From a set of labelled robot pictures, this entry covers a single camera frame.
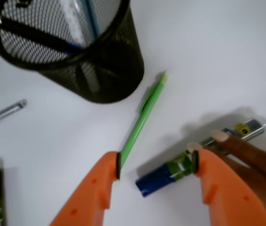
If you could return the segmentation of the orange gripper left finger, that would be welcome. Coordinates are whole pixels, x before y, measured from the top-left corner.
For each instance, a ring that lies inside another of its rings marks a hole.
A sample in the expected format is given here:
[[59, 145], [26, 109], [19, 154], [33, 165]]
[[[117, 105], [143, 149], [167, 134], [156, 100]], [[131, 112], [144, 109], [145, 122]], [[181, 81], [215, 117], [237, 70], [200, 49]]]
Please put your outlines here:
[[85, 176], [50, 225], [102, 226], [111, 190], [120, 178], [120, 153], [107, 152]]

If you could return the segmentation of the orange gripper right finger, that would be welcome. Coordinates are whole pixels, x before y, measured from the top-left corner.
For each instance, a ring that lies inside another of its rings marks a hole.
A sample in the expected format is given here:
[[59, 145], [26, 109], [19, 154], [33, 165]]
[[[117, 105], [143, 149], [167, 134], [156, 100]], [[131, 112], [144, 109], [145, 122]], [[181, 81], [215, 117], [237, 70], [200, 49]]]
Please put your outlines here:
[[223, 160], [199, 149], [193, 151], [192, 162], [212, 226], [266, 226], [262, 201]]

